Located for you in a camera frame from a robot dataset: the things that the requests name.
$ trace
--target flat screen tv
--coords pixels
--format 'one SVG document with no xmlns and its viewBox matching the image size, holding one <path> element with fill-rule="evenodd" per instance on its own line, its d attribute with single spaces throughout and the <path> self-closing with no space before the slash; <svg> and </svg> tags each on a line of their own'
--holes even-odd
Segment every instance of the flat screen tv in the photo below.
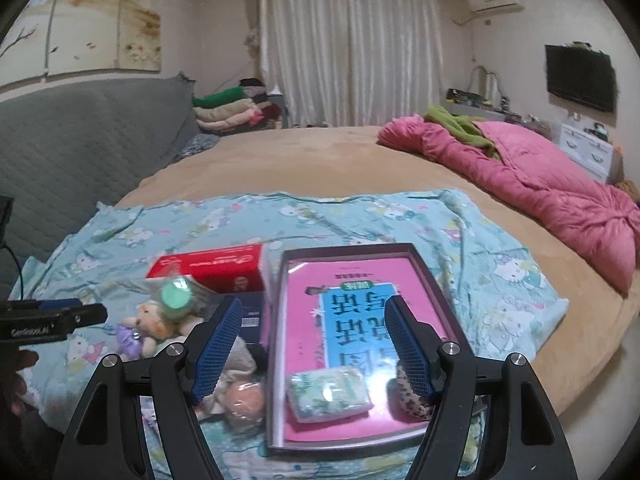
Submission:
<svg viewBox="0 0 640 480">
<path fill-rule="evenodd" d="M 545 45 L 546 91 L 603 112 L 616 109 L 616 73 L 602 52 Z"/>
</svg>

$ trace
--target stack of folded blankets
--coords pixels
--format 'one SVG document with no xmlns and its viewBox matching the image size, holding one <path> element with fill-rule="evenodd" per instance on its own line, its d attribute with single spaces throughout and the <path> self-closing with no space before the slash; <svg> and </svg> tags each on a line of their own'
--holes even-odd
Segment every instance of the stack of folded blankets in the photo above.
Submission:
<svg viewBox="0 0 640 480">
<path fill-rule="evenodd" d="M 200 128 L 219 135 L 275 128 L 282 114 L 256 78 L 242 79 L 239 86 L 202 99 L 193 98 L 193 106 Z"/>
</svg>

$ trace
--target pink comforter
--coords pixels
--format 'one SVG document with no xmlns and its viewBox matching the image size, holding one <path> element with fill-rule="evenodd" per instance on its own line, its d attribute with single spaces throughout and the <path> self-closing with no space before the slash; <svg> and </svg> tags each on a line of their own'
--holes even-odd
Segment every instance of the pink comforter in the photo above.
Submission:
<svg viewBox="0 0 640 480">
<path fill-rule="evenodd" d="M 554 143 L 526 128 L 476 126 L 495 143 L 502 162 L 420 116 L 394 119 L 378 139 L 390 148 L 419 152 L 536 218 L 617 290 L 628 292 L 640 248 L 640 209 L 633 201 L 591 180 Z"/>
</svg>

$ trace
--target floor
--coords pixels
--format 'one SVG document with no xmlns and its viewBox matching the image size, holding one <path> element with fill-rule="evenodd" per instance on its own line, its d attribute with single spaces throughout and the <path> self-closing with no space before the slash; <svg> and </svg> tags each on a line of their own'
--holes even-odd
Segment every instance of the floor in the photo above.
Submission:
<svg viewBox="0 0 640 480">
<path fill-rule="evenodd" d="M 640 415 L 640 318 L 592 386 L 560 417 L 580 480 L 598 480 Z"/>
</svg>

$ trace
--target leopard print object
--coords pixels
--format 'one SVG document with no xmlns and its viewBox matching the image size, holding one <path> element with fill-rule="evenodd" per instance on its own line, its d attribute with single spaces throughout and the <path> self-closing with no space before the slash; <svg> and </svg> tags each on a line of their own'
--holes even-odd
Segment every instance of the leopard print object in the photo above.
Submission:
<svg viewBox="0 0 640 480">
<path fill-rule="evenodd" d="M 420 398 L 420 396 L 414 394 L 404 373 L 404 368 L 398 362 L 396 365 L 396 380 L 398 381 L 398 392 L 400 394 L 400 407 L 405 413 L 421 420 L 431 420 L 433 414 L 433 406 L 427 404 L 427 402 Z"/>
</svg>

